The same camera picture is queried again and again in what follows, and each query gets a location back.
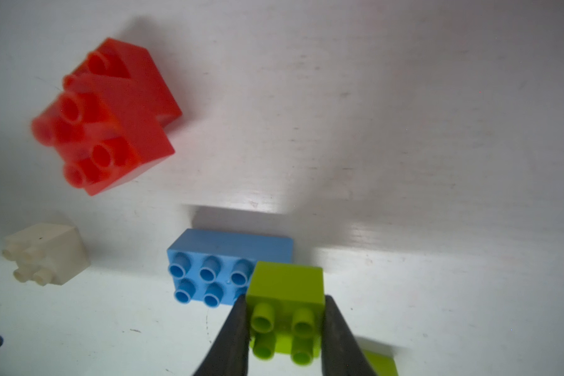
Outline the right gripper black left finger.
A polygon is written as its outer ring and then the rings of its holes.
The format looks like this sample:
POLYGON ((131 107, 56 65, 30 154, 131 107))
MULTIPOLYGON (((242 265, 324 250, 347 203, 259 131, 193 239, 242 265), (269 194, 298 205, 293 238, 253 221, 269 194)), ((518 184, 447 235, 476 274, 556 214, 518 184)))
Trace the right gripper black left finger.
POLYGON ((241 295, 194 376, 246 376, 249 343, 248 305, 241 295))

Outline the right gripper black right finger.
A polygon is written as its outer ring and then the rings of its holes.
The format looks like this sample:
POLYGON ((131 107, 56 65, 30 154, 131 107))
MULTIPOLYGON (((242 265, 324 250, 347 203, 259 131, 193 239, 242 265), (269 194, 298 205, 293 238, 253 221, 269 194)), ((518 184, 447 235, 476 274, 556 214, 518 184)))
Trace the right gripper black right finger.
POLYGON ((321 360, 325 376, 376 375, 330 295, 325 296, 321 360))

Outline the green lego brick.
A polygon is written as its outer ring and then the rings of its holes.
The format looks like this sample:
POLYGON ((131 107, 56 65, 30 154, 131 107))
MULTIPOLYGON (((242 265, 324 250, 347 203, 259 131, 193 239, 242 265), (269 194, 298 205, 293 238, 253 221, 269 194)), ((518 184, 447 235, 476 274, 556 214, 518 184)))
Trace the green lego brick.
POLYGON ((396 363, 392 357, 363 349, 363 355, 377 376, 398 376, 396 363))
POLYGON ((286 354, 294 364, 308 366, 319 357, 325 308, 322 268, 259 262, 246 302, 257 358, 286 354))

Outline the blue lego brick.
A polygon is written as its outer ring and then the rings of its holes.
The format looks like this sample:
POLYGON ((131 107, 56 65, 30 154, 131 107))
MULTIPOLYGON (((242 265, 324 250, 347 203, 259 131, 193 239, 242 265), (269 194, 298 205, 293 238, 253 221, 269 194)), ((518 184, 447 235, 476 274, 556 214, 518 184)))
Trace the blue lego brick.
POLYGON ((259 261, 291 263, 293 251, 291 238, 185 230, 167 249, 174 298, 209 308, 231 306, 247 292, 259 261))

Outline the white lego brick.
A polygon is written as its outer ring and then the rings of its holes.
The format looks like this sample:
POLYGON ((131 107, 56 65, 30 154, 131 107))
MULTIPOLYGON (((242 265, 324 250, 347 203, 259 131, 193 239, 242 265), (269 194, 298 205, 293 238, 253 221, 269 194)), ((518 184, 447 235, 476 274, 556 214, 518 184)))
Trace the white lego brick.
POLYGON ((20 283, 64 285, 90 266, 77 227, 38 223, 3 238, 2 255, 16 263, 20 283))

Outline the red lego brick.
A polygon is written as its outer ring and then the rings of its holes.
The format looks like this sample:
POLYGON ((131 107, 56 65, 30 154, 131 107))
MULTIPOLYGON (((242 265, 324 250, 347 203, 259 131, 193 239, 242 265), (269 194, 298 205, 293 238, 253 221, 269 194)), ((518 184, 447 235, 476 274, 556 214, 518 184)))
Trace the red lego brick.
POLYGON ((165 127, 182 114, 147 49, 106 39, 64 76, 31 131, 62 158, 65 180, 95 196, 173 155, 165 127))

